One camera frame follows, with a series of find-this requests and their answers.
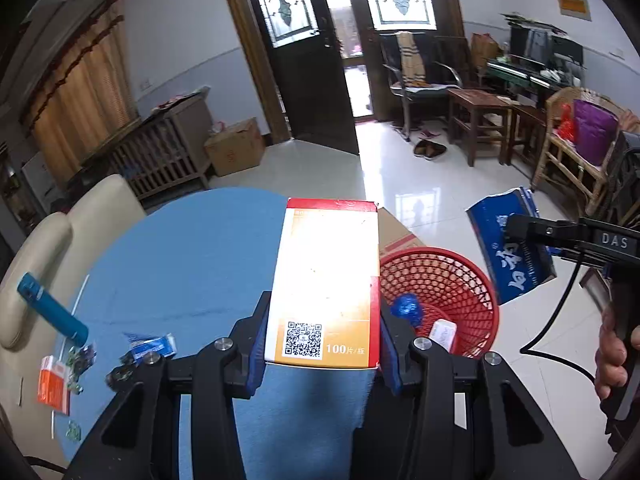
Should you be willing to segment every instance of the blue table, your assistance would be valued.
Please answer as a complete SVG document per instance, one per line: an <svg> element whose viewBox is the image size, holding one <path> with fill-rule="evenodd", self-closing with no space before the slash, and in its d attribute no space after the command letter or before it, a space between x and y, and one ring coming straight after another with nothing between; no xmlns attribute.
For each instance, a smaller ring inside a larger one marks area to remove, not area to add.
<svg viewBox="0 0 640 480"><path fill-rule="evenodd" d="M97 344L97 360L72 396L70 417L82 436L114 393L105 375L128 350L123 332L174 334L177 356L228 335L271 290L287 199L271 192L223 188L165 205L135 225L96 262L76 315ZM62 339L56 345L56 355ZM371 370L267 366L251 400L234 400L249 480L348 478L351 432L359 426ZM180 410L180 478L191 478L190 396ZM66 457L79 444L55 429Z"/></svg>

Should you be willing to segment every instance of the red plastic basket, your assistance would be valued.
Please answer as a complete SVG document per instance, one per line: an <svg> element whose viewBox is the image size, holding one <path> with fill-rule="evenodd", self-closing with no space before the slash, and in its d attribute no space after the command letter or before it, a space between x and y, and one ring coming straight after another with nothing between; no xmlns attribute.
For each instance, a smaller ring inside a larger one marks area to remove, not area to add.
<svg viewBox="0 0 640 480"><path fill-rule="evenodd" d="M423 318L417 335L427 337L438 319L456 323L454 354L479 358L498 332L500 315L491 282L452 251L418 247L386 256L380 261L380 291L389 304L408 292L418 296Z"/></svg>

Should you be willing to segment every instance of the metal screw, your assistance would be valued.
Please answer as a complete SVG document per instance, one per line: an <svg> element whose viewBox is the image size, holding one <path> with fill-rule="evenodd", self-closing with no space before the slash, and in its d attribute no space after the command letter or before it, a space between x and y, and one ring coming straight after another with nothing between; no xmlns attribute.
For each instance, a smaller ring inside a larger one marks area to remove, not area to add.
<svg viewBox="0 0 640 480"><path fill-rule="evenodd" d="M213 346L216 347L217 350L222 352L226 352L234 345L234 342L228 337L219 337L213 342Z"/></svg>
<svg viewBox="0 0 640 480"><path fill-rule="evenodd" d="M500 354L495 352L487 352L484 354L484 360L487 361L491 366L499 365L502 362L502 358Z"/></svg>
<svg viewBox="0 0 640 480"><path fill-rule="evenodd" d="M431 339L426 337L417 337L414 339L414 346L418 350L428 350L431 348Z"/></svg>
<svg viewBox="0 0 640 480"><path fill-rule="evenodd" d="M158 352L152 351L147 352L142 356L142 362L145 365L154 365L160 360L160 354Z"/></svg>

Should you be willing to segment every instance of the slipper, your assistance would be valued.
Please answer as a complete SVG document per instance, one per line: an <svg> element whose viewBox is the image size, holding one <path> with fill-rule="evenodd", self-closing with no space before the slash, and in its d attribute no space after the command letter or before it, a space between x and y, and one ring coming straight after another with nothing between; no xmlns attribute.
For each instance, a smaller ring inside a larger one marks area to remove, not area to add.
<svg viewBox="0 0 640 480"><path fill-rule="evenodd" d="M430 140L421 140L415 145L414 155L433 160L447 151L447 147Z"/></svg>
<svg viewBox="0 0 640 480"><path fill-rule="evenodd" d="M423 129L419 135L419 137L423 140L435 139L436 137L439 137L439 136L440 136L440 132L437 132L434 134L433 132L430 132L427 128Z"/></svg>

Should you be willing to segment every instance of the purple cushion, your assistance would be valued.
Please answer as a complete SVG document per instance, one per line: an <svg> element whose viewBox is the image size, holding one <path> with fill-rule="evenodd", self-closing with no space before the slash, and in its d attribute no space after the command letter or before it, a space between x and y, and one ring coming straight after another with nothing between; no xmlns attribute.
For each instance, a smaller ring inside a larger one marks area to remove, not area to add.
<svg viewBox="0 0 640 480"><path fill-rule="evenodd" d="M574 101L575 151L594 166L600 166L616 137L618 118L595 104Z"/></svg>

